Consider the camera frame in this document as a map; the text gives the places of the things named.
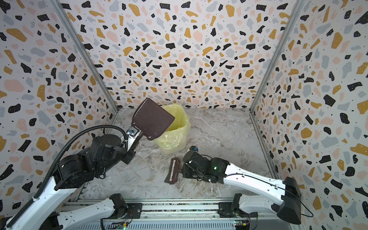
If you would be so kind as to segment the brown cartoon face brush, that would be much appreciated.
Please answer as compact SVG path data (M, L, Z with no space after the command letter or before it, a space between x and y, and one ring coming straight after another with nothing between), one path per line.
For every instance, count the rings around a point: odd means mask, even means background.
M183 165L179 158L174 157L171 159L168 175L165 179L165 183L174 185L178 181L179 174L182 173Z

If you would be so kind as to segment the bin with yellow bag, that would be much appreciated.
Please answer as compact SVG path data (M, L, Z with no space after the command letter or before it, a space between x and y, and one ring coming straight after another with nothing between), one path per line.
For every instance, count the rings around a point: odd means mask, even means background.
M163 154L172 154L186 148L187 135L191 129L190 117L180 104L164 105L163 109L174 116L174 122L157 139L151 141L156 144Z

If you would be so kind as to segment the brown dustpan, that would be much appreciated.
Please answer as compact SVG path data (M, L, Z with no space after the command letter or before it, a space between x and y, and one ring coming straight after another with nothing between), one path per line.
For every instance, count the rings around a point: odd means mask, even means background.
M145 136L148 140L159 138L174 122L175 117L146 98L135 111L131 126L138 131L138 138Z

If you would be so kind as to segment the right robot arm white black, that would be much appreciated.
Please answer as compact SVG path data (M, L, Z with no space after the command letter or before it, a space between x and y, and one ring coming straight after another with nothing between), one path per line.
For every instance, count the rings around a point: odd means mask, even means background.
M195 146L188 150L183 160L184 178L237 186L264 197L264 201L251 202L245 195L236 194L232 203L234 212L274 213L285 222L301 224L301 191L295 179L268 178L249 172L221 158L209 160L204 155L200 155Z

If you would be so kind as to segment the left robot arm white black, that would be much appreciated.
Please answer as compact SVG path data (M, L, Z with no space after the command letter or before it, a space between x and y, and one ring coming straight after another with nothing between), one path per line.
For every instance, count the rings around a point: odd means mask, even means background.
M128 212L120 194L75 211L56 212L61 203L85 183L104 179L117 163L129 164L135 156L132 137L107 134L92 145L57 162L38 192L15 216L7 218L5 230L69 230L91 220L119 218Z

